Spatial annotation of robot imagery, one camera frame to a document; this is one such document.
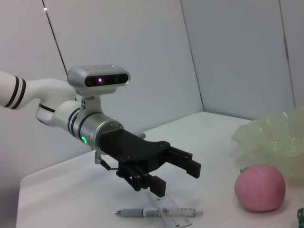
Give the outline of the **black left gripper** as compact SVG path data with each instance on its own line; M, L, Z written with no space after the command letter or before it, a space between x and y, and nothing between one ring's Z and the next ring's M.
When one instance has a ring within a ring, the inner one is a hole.
M161 167L164 160L196 179L200 177L201 164L192 159L193 155L171 147L165 141L146 141L120 129L102 134L98 138L98 146L119 162L116 175L127 181L135 191L149 188L158 197L165 195L166 182L149 174Z

